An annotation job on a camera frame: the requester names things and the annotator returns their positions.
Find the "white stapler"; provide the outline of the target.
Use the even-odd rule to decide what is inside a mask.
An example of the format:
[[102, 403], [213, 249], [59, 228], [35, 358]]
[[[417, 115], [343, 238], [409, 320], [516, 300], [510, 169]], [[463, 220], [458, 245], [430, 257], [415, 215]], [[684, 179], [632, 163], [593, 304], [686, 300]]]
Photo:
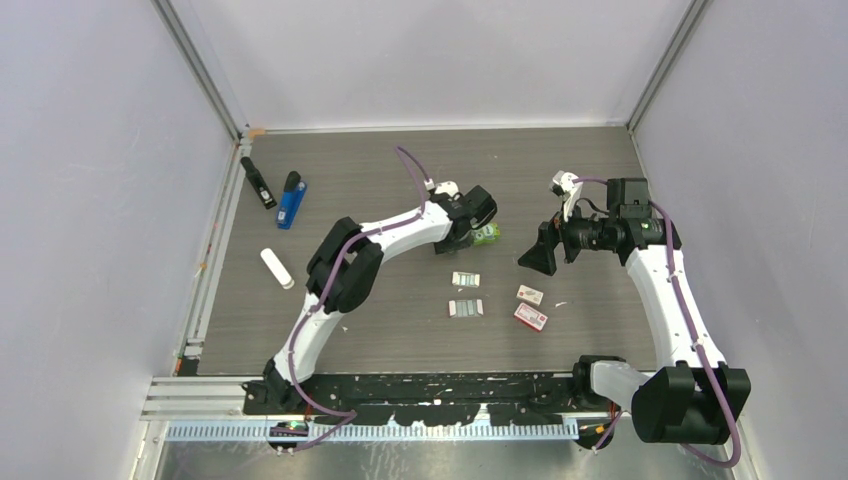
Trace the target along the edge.
[[283, 289], [289, 290], [294, 287], [295, 281], [292, 275], [271, 248], [262, 249], [260, 258]]

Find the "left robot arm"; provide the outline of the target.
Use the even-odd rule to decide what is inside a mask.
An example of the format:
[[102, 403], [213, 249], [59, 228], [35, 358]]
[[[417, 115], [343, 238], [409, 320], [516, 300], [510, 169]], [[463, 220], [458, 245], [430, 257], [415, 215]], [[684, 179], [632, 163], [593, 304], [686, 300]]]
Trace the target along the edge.
[[303, 384], [344, 315], [372, 292], [381, 267], [415, 248], [432, 245], [436, 254], [470, 247], [473, 231], [498, 212], [494, 197], [476, 185], [462, 193], [452, 182], [424, 192], [412, 210], [375, 222], [350, 217], [336, 221], [307, 264], [304, 304], [283, 347], [266, 363], [268, 400], [280, 412], [298, 412], [307, 398]]

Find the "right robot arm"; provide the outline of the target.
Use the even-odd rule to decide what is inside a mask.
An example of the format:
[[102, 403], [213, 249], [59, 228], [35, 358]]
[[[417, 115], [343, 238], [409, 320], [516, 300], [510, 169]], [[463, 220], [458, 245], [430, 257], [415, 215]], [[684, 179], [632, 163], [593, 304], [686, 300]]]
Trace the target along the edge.
[[584, 251], [617, 255], [645, 310], [657, 369], [645, 373], [621, 357], [583, 355], [573, 369], [572, 400], [589, 411], [616, 405], [630, 414], [646, 443], [692, 448], [737, 440], [751, 380], [745, 369], [728, 365], [707, 331], [688, 285], [676, 226], [651, 199], [644, 178], [603, 181], [605, 208], [583, 216], [578, 202], [589, 181], [564, 171], [552, 178], [550, 190], [562, 206], [540, 224], [535, 244], [518, 263], [551, 276], [557, 247], [567, 263]]

